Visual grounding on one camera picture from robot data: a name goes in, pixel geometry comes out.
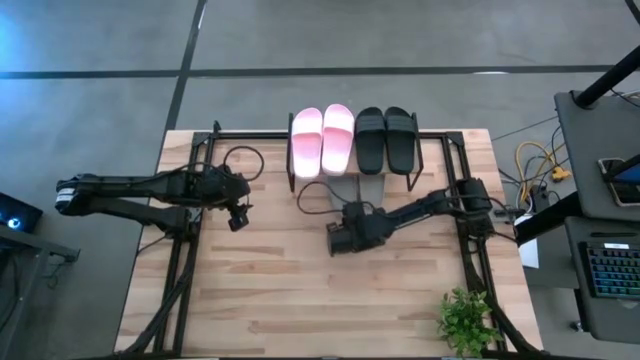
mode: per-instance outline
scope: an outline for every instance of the black slide sandal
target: black slide sandal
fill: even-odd
[[[382,110],[370,107],[356,117],[356,156],[360,172],[376,175],[382,171],[384,159],[385,124]]]
[[[398,175],[410,174],[415,164],[416,124],[408,112],[395,106],[388,108],[384,117],[389,169]]]

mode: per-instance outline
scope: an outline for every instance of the black desk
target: black desk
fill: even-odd
[[[556,94],[555,102],[577,191],[518,225],[518,240],[556,228],[567,216],[640,222],[640,206],[618,206],[598,167],[600,159],[640,154],[640,109],[610,96],[591,110],[578,107],[570,93]]]
[[[0,333],[0,360],[19,359],[21,347],[28,346],[22,340],[26,310],[33,296],[36,282],[44,275],[50,255],[58,255],[66,262],[74,262],[78,259],[80,251],[68,248],[35,235],[30,235],[0,225],[0,244],[5,248],[11,248],[14,260],[18,267],[18,296],[15,310],[11,313],[7,325]],[[10,304],[14,300],[14,269],[12,264],[6,267],[2,274],[5,285],[0,294],[2,304]],[[9,311],[1,316],[8,316]]]
[[[599,340],[640,344],[638,324],[640,324],[640,303],[620,299],[592,297],[589,290],[589,275],[583,267],[583,257],[579,244],[583,242],[602,243],[604,239],[593,238],[593,232],[637,233],[635,237],[610,239],[607,241],[640,245],[640,226],[628,223],[599,221],[593,219],[568,217],[565,229],[569,238],[569,246],[580,285],[578,311],[585,331]]]
[[[556,94],[555,103],[577,190],[516,226],[516,238],[522,244],[564,225],[577,276],[579,289],[575,292],[583,328],[596,339],[640,343],[636,330],[640,324],[638,303],[626,301],[622,304],[615,299],[592,297],[588,275],[584,273],[577,250],[580,242],[605,240],[591,238],[591,232],[640,233],[640,207],[618,206],[598,166],[600,159],[629,159],[640,154],[640,109],[619,97],[602,97],[591,109],[585,110],[574,103],[573,96],[571,93]],[[542,240],[546,242],[539,242],[541,271],[533,272],[534,279],[541,280],[550,271],[560,270],[562,274],[572,276],[571,266],[565,269],[567,243],[557,232],[555,237],[559,240],[555,247],[544,237]],[[640,237],[624,240],[640,243]],[[548,285],[558,285],[556,283],[558,281],[554,280]],[[576,284],[563,280],[560,285],[575,287]]]

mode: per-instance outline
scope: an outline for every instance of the pink slide sandal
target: pink slide sandal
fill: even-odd
[[[293,173],[300,179],[314,179],[320,174],[322,154],[322,113],[307,108],[298,113],[291,126]]]
[[[322,170],[327,175],[345,173],[353,143],[353,114],[344,105],[330,105],[324,112]]]

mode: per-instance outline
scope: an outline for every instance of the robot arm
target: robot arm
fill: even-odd
[[[435,215],[451,215],[467,222],[469,236],[486,238],[494,232],[489,212],[492,209],[487,190],[480,179],[464,179],[455,185],[459,196],[436,190],[413,203],[387,213],[383,208],[365,212],[364,202],[350,202],[342,208],[342,223],[327,225],[328,245],[334,254],[360,252],[384,245],[393,232]],[[464,210],[457,206],[461,200]]]
[[[247,211],[251,205],[238,202],[251,192],[249,183],[226,165],[205,165],[202,171],[179,168],[149,177],[80,174],[59,181],[56,190],[55,207],[68,216],[103,213],[143,225],[157,225],[170,232],[184,229],[187,207],[203,207],[226,209],[231,216],[232,231],[249,223]],[[160,209],[120,199],[122,197],[154,198],[175,206]]]

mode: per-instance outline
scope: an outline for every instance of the slide sandal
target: slide sandal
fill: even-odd
[[[322,154],[322,113],[307,108],[298,113],[291,125],[293,173],[300,179],[314,179],[320,174]]]
[[[356,157],[360,172],[376,175],[382,171],[384,161],[385,125],[382,110],[370,107],[356,117]]]
[[[406,111],[390,107],[384,113],[387,121],[387,158],[389,169],[398,175],[410,174],[415,164],[416,124]]]
[[[322,170],[327,175],[339,176],[347,171],[354,119],[344,105],[330,105],[324,112],[322,130]]]

